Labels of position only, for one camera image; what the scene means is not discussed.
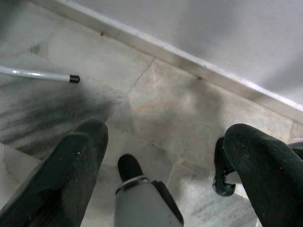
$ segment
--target baseboard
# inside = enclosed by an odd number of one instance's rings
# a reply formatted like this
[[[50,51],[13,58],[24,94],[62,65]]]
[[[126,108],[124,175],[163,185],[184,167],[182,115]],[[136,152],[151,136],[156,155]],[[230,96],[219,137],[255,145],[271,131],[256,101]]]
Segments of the baseboard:
[[[31,1],[303,123],[302,105],[230,74],[141,31],[107,18],[71,0]]]

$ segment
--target black rubber tip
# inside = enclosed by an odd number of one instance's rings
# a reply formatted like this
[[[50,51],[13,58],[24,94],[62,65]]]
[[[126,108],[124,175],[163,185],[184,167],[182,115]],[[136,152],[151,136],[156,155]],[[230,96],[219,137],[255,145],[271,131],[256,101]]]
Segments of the black rubber tip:
[[[118,170],[122,182],[143,175],[137,159],[130,154],[123,155],[119,158]]]
[[[80,82],[80,77],[77,75],[70,75],[70,83],[79,83]]]

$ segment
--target metal tube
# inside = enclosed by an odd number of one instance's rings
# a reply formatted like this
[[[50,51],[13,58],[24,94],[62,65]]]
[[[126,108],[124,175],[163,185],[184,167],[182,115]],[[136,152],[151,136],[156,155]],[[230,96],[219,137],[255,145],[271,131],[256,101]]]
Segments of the metal tube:
[[[0,65],[0,73],[19,76],[19,77],[27,77],[27,78],[35,78],[35,79],[50,79],[50,80],[65,81],[70,83],[80,82],[80,77],[77,75],[17,69],[17,68],[6,67],[3,65]]]

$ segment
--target marble floor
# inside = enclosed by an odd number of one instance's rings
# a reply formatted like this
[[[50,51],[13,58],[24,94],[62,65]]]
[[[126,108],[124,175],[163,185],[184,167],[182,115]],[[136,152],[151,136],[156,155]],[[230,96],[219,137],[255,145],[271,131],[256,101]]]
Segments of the marble floor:
[[[9,187],[0,189],[0,206],[66,133],[97,118],[109,145],[83,227],[113,226],[116,164],[125,153],[167,185],[186,227],[256,225],[247,199],[212,189],[216,140],[246,123],[296,142],[303,125],[33,3],[19,4],[6,21],[0,64],[79,74],[81,82],[0,75],[0,180]]]

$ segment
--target white wall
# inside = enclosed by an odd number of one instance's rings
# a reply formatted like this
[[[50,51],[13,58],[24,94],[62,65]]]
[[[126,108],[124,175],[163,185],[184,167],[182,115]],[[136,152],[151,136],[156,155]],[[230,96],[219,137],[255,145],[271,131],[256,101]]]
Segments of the white wall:
[[[74,0],[303,105],[301,0]]]

